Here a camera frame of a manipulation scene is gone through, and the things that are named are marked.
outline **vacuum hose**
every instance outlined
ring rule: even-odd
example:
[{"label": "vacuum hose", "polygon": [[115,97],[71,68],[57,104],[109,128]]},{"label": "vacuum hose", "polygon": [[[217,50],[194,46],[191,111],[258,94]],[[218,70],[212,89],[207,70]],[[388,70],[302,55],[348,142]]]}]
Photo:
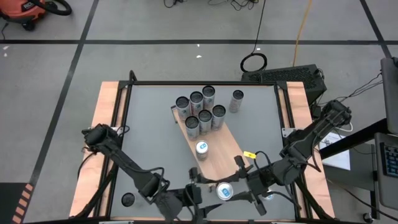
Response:
[{"label": "vacuum hose", "polygon": [[48,12],[54,13],[59,16],[69,16],[72,13],[72,8],[65,0],[55,0],[59,2],[61,5],[63,5],[65,7],[65,10],[58,10],[54,7],[41,3],[40,0],[28,0],[28,1],[35,4],[36,6],[41,7],[42,9]]}]

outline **orange vacuum cleaner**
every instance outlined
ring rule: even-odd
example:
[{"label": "orange vacuum cleaner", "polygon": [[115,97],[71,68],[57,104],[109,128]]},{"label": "orange vacuum cleaner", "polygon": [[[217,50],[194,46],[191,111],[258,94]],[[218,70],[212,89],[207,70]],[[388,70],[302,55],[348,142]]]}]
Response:
[{"label": "orange vacuum cleaner", "polygon": [[69,16],[72,9],[65,0],[55,0],[65,7],[58,10],[53,1],[45,0],[0,0],[0,17],[8,22],[22,24],[25,30],[34,30],[35,21],[44,17],[46,12],[59,16]]}]

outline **white paper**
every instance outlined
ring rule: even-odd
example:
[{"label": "white paper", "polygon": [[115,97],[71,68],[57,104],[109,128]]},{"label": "white paper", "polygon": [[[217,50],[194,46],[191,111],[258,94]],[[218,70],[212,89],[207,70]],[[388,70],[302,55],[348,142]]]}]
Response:
[{"label": "white paper", "polygon": [[[328,145],[339,141],[341,138],[344,138],[345,136],[339,136],[338,134],[335,133],[329,133],[322,141],[319,143],[319,148],[322,150],[324,147],[327,147]],[[322,160],[322,163],[324,165],[328,166],[333,166],[337,167],[340,169],[346,169],[346,170],[351,170],[351,166],[349,164],[349,150],[346,150],[344,152],[341,152],[337,155],[331,156],[327,159]]]}]

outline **floor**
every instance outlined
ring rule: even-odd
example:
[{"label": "floor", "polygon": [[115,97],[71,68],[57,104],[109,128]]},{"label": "floor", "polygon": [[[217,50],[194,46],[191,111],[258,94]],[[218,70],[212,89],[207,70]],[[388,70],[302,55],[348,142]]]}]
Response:
[{"label": "floor", "polygon": [[[171,9],[161,0],[68,2],[71,16],[49,14],[32,32],[10,24],[0,40],[0,182],[35,186],[25,222],[68,217],[80,130],[91,124],[101,82],[125,80],[130,69],[139,80],[240,80],[262,7],[262,0],[240,11],[206,0]],[[307,0],[266,2],[257,51],[267,55],[267,69],[292,66],[306,6]],[[350,94],[379,73],[380,59],[398,54],[397,8],[395,0],[313,0],[296,65],[315,63],[324,71],[322,101]],[[255,70],[261,61],[246,66]],[[382,86],[345,104],[353,132],[385,117]],[[336,216],[361,222],[369,209],[329,188]],[[350,189],[369,201],[366,191]]]}]

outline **yellow tag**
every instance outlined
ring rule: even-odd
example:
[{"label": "yellow tag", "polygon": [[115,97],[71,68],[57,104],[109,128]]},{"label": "yellow tag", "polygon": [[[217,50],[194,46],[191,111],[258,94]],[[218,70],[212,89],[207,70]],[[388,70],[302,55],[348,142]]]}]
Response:
[{"label": "yellow tag", "polygon": [[244,151],[243,155],[246,156],[246,157],[252,158],[252,159],[256,158],[256,155],[254,153],[247,152],[247,151]]}]

